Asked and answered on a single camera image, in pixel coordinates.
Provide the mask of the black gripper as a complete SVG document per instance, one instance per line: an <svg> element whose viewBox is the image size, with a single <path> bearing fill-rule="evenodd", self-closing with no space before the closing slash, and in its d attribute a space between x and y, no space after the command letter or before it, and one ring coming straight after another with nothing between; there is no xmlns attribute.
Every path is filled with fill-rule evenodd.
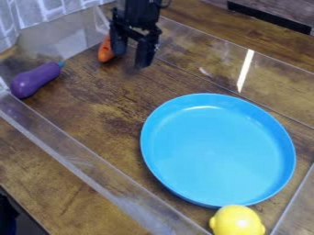
<svg viewBox="0 0 314 235"><path fill-rule="evenodd" d="M137 41L134 67L151 65L161 33L157 28L161 0L116 0L112 8L110 46L116 56L126 53L126 39Z"/></svg>

